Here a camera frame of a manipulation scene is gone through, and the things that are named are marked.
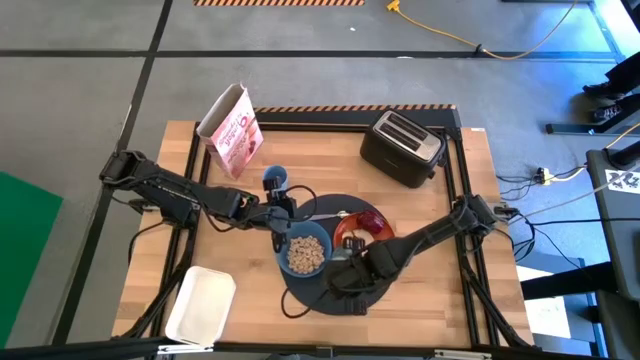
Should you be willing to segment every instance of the green backdrop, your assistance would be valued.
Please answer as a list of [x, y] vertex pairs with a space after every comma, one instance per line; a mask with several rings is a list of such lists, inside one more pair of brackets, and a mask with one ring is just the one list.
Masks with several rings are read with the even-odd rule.
[[7, 343], [61, 204], [61, 197], [0, 172], [0, 348]]

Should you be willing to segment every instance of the blue bowl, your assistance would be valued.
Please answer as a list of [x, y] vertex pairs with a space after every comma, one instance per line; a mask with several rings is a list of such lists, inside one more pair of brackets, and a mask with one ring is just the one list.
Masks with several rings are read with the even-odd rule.
[[[289, 268], [287, 253], [289, 252], [291, 239], [307, 236], [313, 236], [318, 239], [318, 241], [320, 241], [320, 245], [322, 245], [322, 247], [324, 248], [324, 262], [320, 265], [319, 268], [310, 272], [309, 274], [298, 274]], [[278, 265], [280, 265], [280, 268], [287, 274], [298, 278], [308, 278], [319, 274], [324, 269], [325, 265], [327, 265], [327, 262], [331, 260], [332, 251], [333, 249], [331, 245], [331, 238], [329, 237], [327, 231], [322, 226], [313, 221], [303, 221], [291, 224], [291, 228], [287, 232], [287, 243], [282, 245], [282, 249], [279, 253], [276, 254], [276, 259], [278, 260]]]

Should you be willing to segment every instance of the bowl of cereal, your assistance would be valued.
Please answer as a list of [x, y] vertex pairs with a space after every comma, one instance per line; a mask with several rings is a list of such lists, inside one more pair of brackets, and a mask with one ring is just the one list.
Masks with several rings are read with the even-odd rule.
[[287, 274], [299, 278], [317, 275], [331, 259], [331, 237], [313, 221], [291, 224], [287, 243], [276, 254], [278, 265]]

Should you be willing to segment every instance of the yellow cable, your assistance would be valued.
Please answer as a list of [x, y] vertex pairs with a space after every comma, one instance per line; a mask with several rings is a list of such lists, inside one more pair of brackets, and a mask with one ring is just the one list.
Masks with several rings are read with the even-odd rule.
[[628, 133], [632, 132], [633, 130], [635, 130], [635, 128], [637, 128], [638, 126], [640, 126], [640, 122], [633, 125], [632, 127], [629, 128], [629, 130], [623, 132], [622, 134], [620, 134], [620, 136], [618, 136], [615, 140], [613, 140], [612, 142], [609, 143], [609, 145], [605, 146], [605, 149], [608, 149], [610, 147], [612, 147], [615, 143], [617, 143], [618, 141], [620, 141], [620, 139], [622, 139], [623, 137], [625, 137]]
[[[547, 40], [549, 40], [549, 38], [551, 37], [551, 35], [553, 35], [554, 32], [556, 32], [556, 30], [558, 30], [558, 28], [560, 27], [560, 24], [562, 24], [562, 22], [564, 21], [564, 19], [567, 18], [567, 16], [569, 16], [569, 13], [571, 13], [571, 10], [573, 10], [574, 7], [576, 7], [576, 4], [578, 4], [578, 0], [573, 0], [573, 4], [571, 4], [571, 7], [569, 8], [569, 10], [567, 10], [567, 13], [564, 14], [564, 16], [562, 17], [562, 19], [560, 19], [560, 21], [558, 22], [558, 24], [549, 32], [549, 34], [547, 34], [547, 36], [544, 37], [544, 39], [542, 39], [536, 46], [534, 46], [531, 50], [529, 51], [525, 51], [520, 55], [516, 55], [516, 56], [511, 56], [511, 57], [505, 57], [505, 56], [500, 56], [500, 55], [496, 55], [494, 53], [492, 53], [491, 51], [487, 50], [487, 49], [481, 49], [481, 51], [493, 58], [496, 59], [500, 59], [500, 60], [517, 60], [520, 59], [522, 57], [525, 57], [529, 54], [531, 54], [532, 52], [536, 51], [540, 46], [542, 46], [542, 44], [544, 44]], [[447, 37], [450, 37], [452, 39], [458, 40], [460, 42], [463, 42], [467, 45], [473, 46], [473, 47], [478, 47], [478, 44], [474, 44], [471, 41], [465, 40], [459, 36], [453, 35], [453, 34], [449, 34], [446, 31], [442, 31], [442, 30], [438, 30], [438, 29], [434, 29], [432, 27], [429, 27], [425, 24], [419, 23], [415, 20], [413, 20], [412, 18], [408, 17], [407, 15], [405, 15], [401, 10], [400, 10], [400, 0], [393, 0], [389, 3], [389, 5], [387, 5], [387, 10], [392, 11], [392, 12], [397, 12], [400, 16], [402, 16], [405, 20], [407, 20], [408, 22], [412, 23], [413, 25], [416, 25], [418, 27], [421, 27], [425, 30], [434, 32], [436, 34], [440, 34], [440, 35], [444, 35]]]

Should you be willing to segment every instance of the pink cereal box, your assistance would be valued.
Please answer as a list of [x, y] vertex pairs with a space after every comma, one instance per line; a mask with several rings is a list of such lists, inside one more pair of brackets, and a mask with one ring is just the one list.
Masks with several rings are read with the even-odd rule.
[[225, 90], [196, 131], [218, 166], [234, 180], [264, 140], [249, 93], [242, 84]]

